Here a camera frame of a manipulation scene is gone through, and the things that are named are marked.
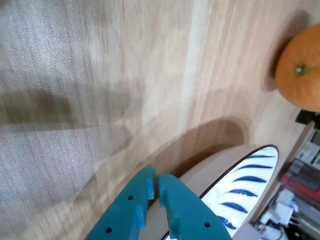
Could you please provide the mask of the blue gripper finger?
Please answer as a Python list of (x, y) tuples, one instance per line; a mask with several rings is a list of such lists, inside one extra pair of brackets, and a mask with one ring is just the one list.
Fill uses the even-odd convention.
[(158, 176), (159, 203), (166, 210), (168, 232), (176, 240), (230, 240), (214, 212), (171, 174)]
[(87, 240), (137, 240), (146, 227), (149, 200), (155, 196), (156, 170), (141, 169), (123, 188), (86, 236)]

